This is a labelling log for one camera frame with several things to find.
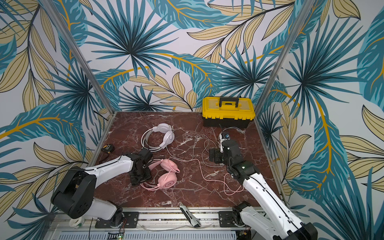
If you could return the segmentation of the pink headphones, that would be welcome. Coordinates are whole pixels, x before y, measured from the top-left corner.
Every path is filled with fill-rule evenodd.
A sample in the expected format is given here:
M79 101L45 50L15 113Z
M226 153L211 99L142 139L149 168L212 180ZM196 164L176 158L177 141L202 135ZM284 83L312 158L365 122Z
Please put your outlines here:
M167 173L159 177L156 185L142 183L140 184L142 188L148 191L164 190L173 187L177 183L177 174L180 173L180 170L176 163L169 159L155 159L155 161L149 165L149 170L151 171L157 166L161 166Z

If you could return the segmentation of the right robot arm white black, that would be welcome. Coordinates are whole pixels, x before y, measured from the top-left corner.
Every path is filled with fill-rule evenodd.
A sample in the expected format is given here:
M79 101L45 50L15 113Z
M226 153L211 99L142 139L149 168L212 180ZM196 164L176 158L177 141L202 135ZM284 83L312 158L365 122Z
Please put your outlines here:
M312 223L305 224L275 194L259 169L246 161L236 141L220 140L218 149L210 150L210 160L224 164L231 177L237 180L263 208L265 215L244 201L233 207L234 224L254 229L266 240L316 240L318 231Z

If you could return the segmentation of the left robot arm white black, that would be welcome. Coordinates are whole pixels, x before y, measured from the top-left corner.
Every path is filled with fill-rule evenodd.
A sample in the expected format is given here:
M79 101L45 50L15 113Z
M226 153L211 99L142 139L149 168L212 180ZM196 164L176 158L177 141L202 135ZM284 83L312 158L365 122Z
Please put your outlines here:
M152 157L150 150L142 148L139 153L127 153L93 167L73 167L54 191L51 203L72 219L90 216L119 222L122 211L113 203L95 198L95 189L122 174L130 175L132 186L146 182L151 178L146 165Z

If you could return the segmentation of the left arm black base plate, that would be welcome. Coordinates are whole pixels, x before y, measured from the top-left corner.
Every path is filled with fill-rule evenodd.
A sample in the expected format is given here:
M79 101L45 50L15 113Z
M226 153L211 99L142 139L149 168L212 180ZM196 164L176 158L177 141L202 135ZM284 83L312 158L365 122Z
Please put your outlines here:
M119 212L110 220L97 219L96 229L134 229L137 227L139 212Z

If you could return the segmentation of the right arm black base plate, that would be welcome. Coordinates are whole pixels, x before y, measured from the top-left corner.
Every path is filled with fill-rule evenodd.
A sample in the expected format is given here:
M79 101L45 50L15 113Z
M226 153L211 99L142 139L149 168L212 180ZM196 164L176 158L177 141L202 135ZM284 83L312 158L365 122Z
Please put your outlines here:
M240 216L233 211L219 211L218 215L221 228L242 228L247 226L243 223Z

